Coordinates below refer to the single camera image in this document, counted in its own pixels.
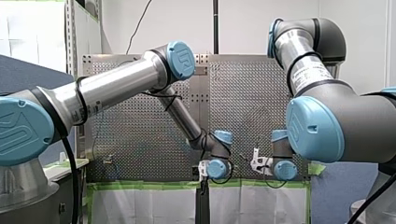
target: black pole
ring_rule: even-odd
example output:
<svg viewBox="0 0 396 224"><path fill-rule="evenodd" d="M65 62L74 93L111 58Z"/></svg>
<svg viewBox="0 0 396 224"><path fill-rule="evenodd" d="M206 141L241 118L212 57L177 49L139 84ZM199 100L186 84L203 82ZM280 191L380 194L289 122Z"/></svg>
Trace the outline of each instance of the black pole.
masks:
<svg viewBox="0 0 396 224"><path fill-rule="evenodd" d="M213 53L219 54L219 0L213 0L213 38Z"/></svg>

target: black rubber ring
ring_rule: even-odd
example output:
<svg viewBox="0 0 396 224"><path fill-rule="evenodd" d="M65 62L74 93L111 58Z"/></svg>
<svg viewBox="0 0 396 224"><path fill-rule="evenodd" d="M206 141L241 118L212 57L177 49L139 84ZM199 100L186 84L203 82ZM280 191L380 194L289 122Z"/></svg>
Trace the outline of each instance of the black rubber ring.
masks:
<svg viewBox="0 0 396 224"><path fill-rule="evenodd" d="M306 87L302 88L296 95L295 97L301 96L304 94L304 92L316 87L316 86L320 86L320 85L324 85L324 84L341 84L344 86L348 86L350 89L352 89L351 86L349 86L346 82L338 80L338 79L326 79L326 80L321 80L321 81L317 81L314 83L311 83L309 85L307 85Z"/></svg>
<svg viewBox="0 0 396 224"><path fill-rule="evenodd" d="M294 96L294 95L293 95L293 91L291 90L291 82L290 82L291 70L293 69L293 66L294 66L295 64L297 64L297 62L300 61L300 60L301 60L303 57L305 57L305 56L317 56L317 57L321 60L320 54L317 53L317 52L314 52L314 51L309 51L309 52L307 52L307 53L305 53L305 54L302 54L302 55L298 56L297 58L295 58L295 59L293 60L293 62L292 62L291 65L289 66L288 73L286 74L286 82L287 82L287 84L288 84L288 89L289 89L289 93L290 93L291 96Z"/></svg>
<svg viewBox="0 0 396 224"><path fill-rule="evenodd" d="M165 59L165 57L163 57L163 55L156 49L151 49L151 52L155 53L161 60L161 62L163 62L163 65L165 66L165 70L166 70L166 85L160 89L160 90L153 90L150 91L151 93L155 94L157 92L163 91L166 89L166 87L168 87L171 84L171 80L172 80L172 71L171 68L169 67L169 63L168 61Z"/></svg>
<svg viewBox="0 0 396 224"><path fill-rule="evenodd" d="M320 24L318 19L314 18L312 20L314 21L314 25L315 25L314 51L317 51L320 40Z"/></svg>
<svg viewBox="0 0 396 224"><path fill-rule="evenodd" d="M44 95L44 93L38 88L30 90L30 92L35 96L35 98L37 98L38 102L40 102L47 113L49 113L49 116L52 118L53 124L55 125L56 130L58 130L61 138L66 138L69 133L67 132L67 129L64 126L64 123L62 122L58 112L55 110L49 99L47 99L47 96Z"/></svg>
<svg viewBox="0 0 396 224"><path fill-rule="evenodd" d="M85 122L87 122L88 119L88 107L87 104L85 103L84 96L82 95L81 90L79 89L81 87L81 80L84 78L86 77L79 77L76 80L76 93L78 95L79 101L82 104L82 110L83 110L83 114L81 114L82 121L78 124L75 124L76 126L83 125Z"/></svg>

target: robotic arm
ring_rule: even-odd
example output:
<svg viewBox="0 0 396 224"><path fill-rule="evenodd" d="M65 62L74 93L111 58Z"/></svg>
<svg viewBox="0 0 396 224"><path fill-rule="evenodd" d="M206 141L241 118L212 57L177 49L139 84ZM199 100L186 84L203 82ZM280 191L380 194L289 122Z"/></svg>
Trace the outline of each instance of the robotic arm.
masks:
<svg viewBox="0 0 396 224"><path fill-rule="evenodd" d="M160 96L175 94L172 87L158 93ZM205 164L206 175L212 179L221 179L230 175L232 166L228 159L231 156L229 149L232 143L231 134L220 130L211 134L201 129L179 98L160 97L159 99L163 106L167 107L167 111L177 126L183 131L191 148L211 152L210 161Z"/></svg>
<svg viewBox="0 0 396 224"><path fill-rule="evenodd" d="M94 77L79 78L54 90L37 87L0 97L0 219L13 223L14 218L20 217L16 212L26 209L26 204L42 206L40 202L56 193L59 187L48 183L37 158L49 145L64 140L73 126L143 91L173 96L171 84L188 79L194 69L192 51L177 41L146 51L138 61ZM181 100L172 97L160 100L170 106L170 115L191 147L212 152L212 168L208 167L211 177L226 176L230 172L229 149L211 135L205 140L205 148L200 147L204 134ZM78 185L77 175L73 182ZM55 210L53 207L54 214L58 214L57 207ZM50 210L42 211L46 219L37 223L52 223L47 216Z"/></svg>
<svg viewBox="0 0 396 224"><path fill-rule="evenodd" d="M291 148L312 161L394 161L395 97L387 90L359 96L334 79L346 57L340 29L324 19L277 21L270 35L269 56L294 95L286 117Z"/></svg>

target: metal stand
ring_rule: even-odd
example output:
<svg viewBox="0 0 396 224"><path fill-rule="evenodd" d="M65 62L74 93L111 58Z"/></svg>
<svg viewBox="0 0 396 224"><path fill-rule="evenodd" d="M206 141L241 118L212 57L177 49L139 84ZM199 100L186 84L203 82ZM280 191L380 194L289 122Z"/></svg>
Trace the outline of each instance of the metal stand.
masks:
<svg viewBox="0 0 396 224"><path fill-rule="evenodd" d="M197 189L195 196L195 224L210 224L209 186Z"/></svg>

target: white object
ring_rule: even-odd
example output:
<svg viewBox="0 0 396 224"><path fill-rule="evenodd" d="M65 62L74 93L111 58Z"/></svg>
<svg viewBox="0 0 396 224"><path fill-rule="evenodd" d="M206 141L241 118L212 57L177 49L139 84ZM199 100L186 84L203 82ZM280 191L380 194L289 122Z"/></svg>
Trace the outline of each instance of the white object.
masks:
<svg viewBox="0 0 396 224"><path fill-rule="evenodd" d="M308 223L306 189L271 189L242 184L242 187L209 190L211 223Z"/></svg>
<svg viewBox="0 0 396 224"><path fill-rule="evenodd" d="M59 153L59 163L66 161L66 154L64 152Z"/></svg>
<svg viewBox="0 0 396 224"><path fill-rule="evenodd" d="M273 175L271 169L268 169L266 166L271 167L273 163L273 159L269 157L259 157L259 148L253 149L253 159L250 162L251 169L257 173L266 175Z"/></svg>
<svg viewBox="0 0 396 224"><path fill-rule="evenodd" d="M194 224L195 189L98 190L92 223Z"/></svg>
<svg viewBox="0 0 396 224"><path fill-rule="evenodd" d="M79 160L77 159L77 168L81 168L88 164L90 161L89 160ZM68 175L71 173L70 167L63 167L63 166L58 166L58 165L53 165L49 168L44 168L44 173L49 181L56 181L59 179L62 179L64 176Z"/></svg>
<svg viewBox="0 0 396 224"><path fill-rule="evenodd" d="M205 177L207 177L206 167L209 164L209 161L200 161L198 164L199 170L199 182L203 181Z"/></svg>

